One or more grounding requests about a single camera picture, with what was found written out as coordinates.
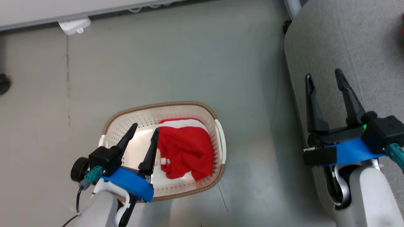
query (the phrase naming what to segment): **basket bottom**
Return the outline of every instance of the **basket bottom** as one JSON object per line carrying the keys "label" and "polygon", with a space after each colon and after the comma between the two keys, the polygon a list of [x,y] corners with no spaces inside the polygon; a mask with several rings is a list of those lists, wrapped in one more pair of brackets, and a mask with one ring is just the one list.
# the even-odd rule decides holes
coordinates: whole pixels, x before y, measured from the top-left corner
{"label": "basket bottom", "polygon": [[[133,138],[129,141],[128,147],[124,153],[122,159],[122,165],[131,169],[138,170],[139,164],[143,161],[147,150],[150,146],[150,138],[153,135],[154,130],[157,127],[147,126],[136,130]],[[166,189],[169,187],[176,187],[180,185],[192,185],[195,186],[195,180],[191,175],[191,172],[187,172],[183,177],[176,179],[168,179],[166,173],[161,169],[161,155],[160,151],[157,150],[156,161],[154,166],[154,172],[151,176],[151,183],[155,190]]]}

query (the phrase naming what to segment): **gray floor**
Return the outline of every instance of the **gray floor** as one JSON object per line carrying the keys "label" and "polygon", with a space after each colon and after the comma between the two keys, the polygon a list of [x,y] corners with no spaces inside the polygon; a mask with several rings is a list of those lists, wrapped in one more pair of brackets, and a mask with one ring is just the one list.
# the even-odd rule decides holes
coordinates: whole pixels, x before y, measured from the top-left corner
{"label": "gray floor", "polygon": [[[116,112],[200,101],[227,139],[225,173],[209,191],[139,204],[129,226],[334,226],[322,211],[283,57],[278,0],[220,0],[0,36],[0,219],[61,226],[74,215],[72,163]],[[85,205],[90,190],[82,195]]]}

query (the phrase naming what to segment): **caster wheel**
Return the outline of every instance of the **caster wheel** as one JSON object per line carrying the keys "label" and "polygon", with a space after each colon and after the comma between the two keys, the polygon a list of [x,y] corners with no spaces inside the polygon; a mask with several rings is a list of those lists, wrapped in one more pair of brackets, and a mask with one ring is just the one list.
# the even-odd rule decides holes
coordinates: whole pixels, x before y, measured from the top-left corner
{"label": "caster wheel", "polygon": [[291,20],[285,21],[283,23],[283,34],[286,34],[291,23],[292,23]]}
{"label": "caster wheel", "polygon": [[11,80],[5,75],[0,74],[0,95],[6,93],[11,86]]}

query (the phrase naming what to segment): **white power adapter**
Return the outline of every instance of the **white power adapter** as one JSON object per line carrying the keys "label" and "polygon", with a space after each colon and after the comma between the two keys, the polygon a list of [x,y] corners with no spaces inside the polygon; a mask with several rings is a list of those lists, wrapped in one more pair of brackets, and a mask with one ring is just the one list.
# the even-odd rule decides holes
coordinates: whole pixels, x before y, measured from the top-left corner
{"label": "white power adapter", "polygon": [[76,20],[59,21],[58,23],[65,34],[71,36],[76,33],[83,33],[84,29],[91,25],[91,20],[89,17],[86,17]]}

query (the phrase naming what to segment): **black cable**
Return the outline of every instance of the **black cable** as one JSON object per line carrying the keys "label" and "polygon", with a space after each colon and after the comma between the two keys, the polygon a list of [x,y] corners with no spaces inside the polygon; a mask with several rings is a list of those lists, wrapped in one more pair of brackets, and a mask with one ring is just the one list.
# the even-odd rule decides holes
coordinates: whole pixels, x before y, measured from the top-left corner
{"label": "black cable", "polygon": [[79,216],[79,213],[80,213],[79,205],[80,205],[81,191],[83,191],[83,186],[80,186],[80,188],[78,189],[78,192],[77,192],[77,198],[76,198],[76,211],[77,211],[77,214],[74,215],[71,219],[69,219],[62,227],[66,227],[66,225],[68,225],[73,219],[75,219],[76,217]]}
{"label": "black cable", "polygon": [[80,186],[77,192],[77,198],[76,198],[76,211],[77,213],[80,213],[79,205],[80,205],[80,194],[81,191],[83,191],[83,186]]}
{"label": "black cable", "polygon": [[62,227],[66,227],[66,225],[68,225],[76,217],[78,217],[78,214],[74,215],[71,219],[69,219]]}

